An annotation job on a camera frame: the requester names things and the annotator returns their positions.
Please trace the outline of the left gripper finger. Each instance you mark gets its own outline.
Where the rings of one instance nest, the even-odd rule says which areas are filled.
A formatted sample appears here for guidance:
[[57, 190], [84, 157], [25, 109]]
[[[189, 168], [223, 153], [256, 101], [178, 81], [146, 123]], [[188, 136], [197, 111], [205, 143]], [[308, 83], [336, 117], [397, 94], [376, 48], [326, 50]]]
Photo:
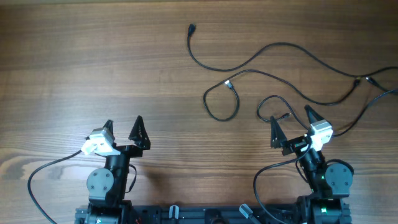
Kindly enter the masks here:
[[149, 150], [151, 143], [149, 136], [144, 126], [144, 120], [141, 115], [138, 115], [134, 126], [131, 129], [128, 139], [142, 150]]
[[105, 122], [105, 124], [103, 125], [101, 132], [106, 139], [113, 140], [114, 139], [113, 120], [111, 119], [107, 120], [107, 122]]

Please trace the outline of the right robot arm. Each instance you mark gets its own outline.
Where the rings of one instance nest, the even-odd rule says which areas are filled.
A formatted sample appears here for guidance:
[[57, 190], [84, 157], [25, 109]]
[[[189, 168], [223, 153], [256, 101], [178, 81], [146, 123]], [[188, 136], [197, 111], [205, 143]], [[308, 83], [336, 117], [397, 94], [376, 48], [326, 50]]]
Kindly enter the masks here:
[[327, 161], [322, 147], [333, 135], [332, 125], [309, 105], [305, 111], [310, 122], [308, 132], [288, 140], [274, 117], [271, 121], [271, 146], [282, 148], [284, 156], [295, 154], [303, 174], [312, 190], [310, 195], [299, 196], [292, 204], [273, 204], [267, 207], [276, 223], [327, 223], [352, 222], [349, 197], [354, 169], [339, 159]]

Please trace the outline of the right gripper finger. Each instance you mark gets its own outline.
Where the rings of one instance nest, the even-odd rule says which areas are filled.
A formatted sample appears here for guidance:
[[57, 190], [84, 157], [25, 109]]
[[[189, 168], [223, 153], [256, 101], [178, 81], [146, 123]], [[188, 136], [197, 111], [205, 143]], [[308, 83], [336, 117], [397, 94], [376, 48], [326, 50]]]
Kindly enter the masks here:
[[324, 120], [324, 117], [319, 115], [310, 105], [305, 105], [304, 109], [310, 124]]
[[271, 147], [273, 148], [281, 148], [284, 146], [285, 142], [287, 141], [287, 137], [285, 136], [283, 130], [279, 126], [276, 119], [271, 116]]

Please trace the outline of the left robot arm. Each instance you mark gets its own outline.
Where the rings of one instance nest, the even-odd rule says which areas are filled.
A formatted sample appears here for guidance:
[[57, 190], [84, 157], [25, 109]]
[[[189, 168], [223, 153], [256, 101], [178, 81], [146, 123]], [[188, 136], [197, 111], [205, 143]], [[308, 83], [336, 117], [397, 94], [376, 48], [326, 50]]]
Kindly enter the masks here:
[[103, 127], [92, 130], [81, 147], [85, 155], [92, 152], [103, 156], [105, 165], [94, 170], [87, 178], [89, 191], [88, 208], [76, 211], [75, 223], [141, 223], [140, 215], [130, 200], [125, 199], [136, 179], [127, 186], [129, 169], [134, 167], [130, 159], [142, 157], [143, 151], [150, 149], [142, 116], [138, 116], [131, 129], [130, 145], [118, 146], [113, 133], [113, 121], [107, 120]]

